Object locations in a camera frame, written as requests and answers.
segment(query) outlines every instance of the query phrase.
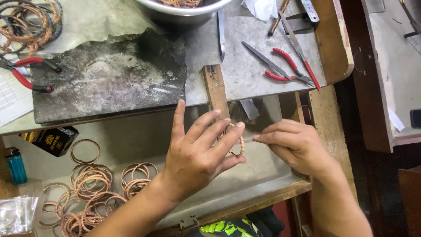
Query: black box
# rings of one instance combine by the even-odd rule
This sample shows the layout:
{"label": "black box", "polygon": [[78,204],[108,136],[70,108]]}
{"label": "black box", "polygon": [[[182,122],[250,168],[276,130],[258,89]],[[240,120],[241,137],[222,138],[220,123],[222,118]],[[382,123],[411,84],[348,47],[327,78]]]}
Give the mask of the black box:
{"label": "black box", "polygon": [[59,127],[19,134],[19,136],[46,152],[59,157],[66,154],[79,132],[74,127]]}

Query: clear plastic bag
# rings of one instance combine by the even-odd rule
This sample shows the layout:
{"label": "clear plastic bag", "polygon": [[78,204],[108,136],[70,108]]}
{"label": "clear plastic bag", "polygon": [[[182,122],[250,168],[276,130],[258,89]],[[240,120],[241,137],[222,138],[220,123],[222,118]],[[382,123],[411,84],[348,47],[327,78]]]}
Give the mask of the clear plastic bag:
{"label": "clear plastic bag", "polygon": [[20,196],[0,200],[0,236],[32,232],[39,199]]}

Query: metal bowl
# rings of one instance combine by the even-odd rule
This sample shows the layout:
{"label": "metal bowl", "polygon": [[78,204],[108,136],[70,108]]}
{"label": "metal bowl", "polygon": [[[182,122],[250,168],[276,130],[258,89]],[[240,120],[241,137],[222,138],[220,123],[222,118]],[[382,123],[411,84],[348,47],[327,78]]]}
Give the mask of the metal bowl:
{"label": "metal bowl", "polygon": [[204,25],[233,0],[202,0],[196,8],[176,8],[157,0],[134,1],[139,3],[140,10],[152,23],[168,32],[187,32]]}

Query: blue lighter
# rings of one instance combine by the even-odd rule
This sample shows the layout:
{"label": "blue lighter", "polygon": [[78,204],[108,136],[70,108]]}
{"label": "blue lighter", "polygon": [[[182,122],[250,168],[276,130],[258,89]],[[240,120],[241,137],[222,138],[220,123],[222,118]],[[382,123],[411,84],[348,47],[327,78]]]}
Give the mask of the blue lighter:
{"label": "blue lighter", "polygon": [[9,147],[6,149],[6,162],[9,168],[10,174],[12,175],[12,181],[14,185],[23,184],[28,182],[26,176],[24,163],[22,161],[21,153],[16,147]]}

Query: red-handled pliers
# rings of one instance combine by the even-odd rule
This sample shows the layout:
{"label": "red-handled pliers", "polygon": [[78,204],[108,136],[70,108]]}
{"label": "red-handled pliers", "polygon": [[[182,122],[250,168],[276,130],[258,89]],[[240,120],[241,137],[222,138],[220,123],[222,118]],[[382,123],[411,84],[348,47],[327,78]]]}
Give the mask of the red-handled pliers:
{"label": "red-handled pliers", "polygon": [[278,76],[278,75],[275,75],[272,72],[266,70],[264,73],[268,77],[270,77],[271,79],[276,80],[276,81],[290,81],[292,79],[295,79],[295,80],[301,81],[301,82],[303,82],[303,83],[305,83],[307,85],[314,86],[314,85],[311,84],[312,83],[311,78],[308,77],[308,76],[304,76],[300,71],[298,71],[297,65],[295,65],[295,63],[292,60],[292,58],[285,51],[283,51],[281,49],[278,49],[278,48],[273,48],[272,50],[275,53],[277,53],[280,56],[282,56],[288,62],[288,64],[291,66],[292,70],[295,72],[295,74],[297,76],[290,76],[288,78],[288,75],[283,70],[282,71],[278,71],[277,70],[277,71],[280,74],[284,75],[284,76]]}
{"label": "red-handled pliers", "polygon": [[55,73],[61,73],[62,68],[58,66],[56,63],[49,59],[43,59],[43,58],[27,58],[23,60],[19,60],[15,63],[9,63],[5,60],[0,60],[0,67],[8,69],[12,72],[12,74],[18,79],[18,81],[25,86],[28,89],[31,89],[36,92],[53,92],[54,88],[51,85],[46,86],[40,86],[40,85],[34,85],[26,77],[24,77],[15,67],[22,67],[25,65],[33,64],[33,63],[42,63],[45,66],[51,68]]}

